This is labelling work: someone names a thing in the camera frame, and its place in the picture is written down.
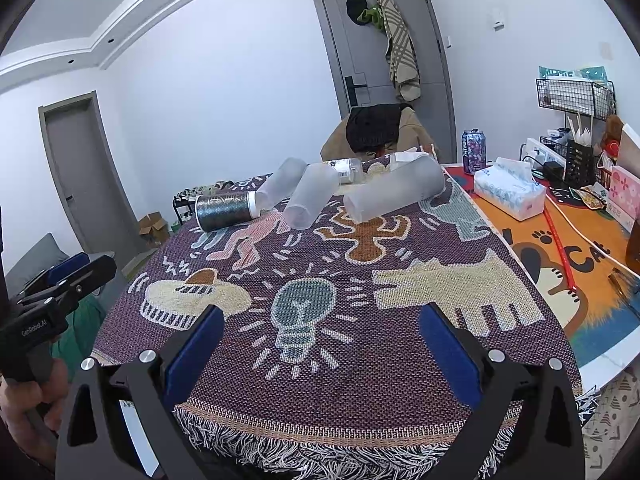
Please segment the person's left hand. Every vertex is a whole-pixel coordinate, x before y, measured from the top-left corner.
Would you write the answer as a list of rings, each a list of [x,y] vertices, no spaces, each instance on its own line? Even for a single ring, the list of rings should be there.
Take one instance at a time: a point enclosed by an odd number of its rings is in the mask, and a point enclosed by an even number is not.
[[[50,404],[43,422],[47,430],[61,426],[64,401],[68,393],[68,371],[61,359],[53,360],[49,379],[38,382],[7,382],[1,384],[1,415],[14,442],[40,465],[54,468],[55,445],[50,444],[28,419],[27,414],[39,404]]]

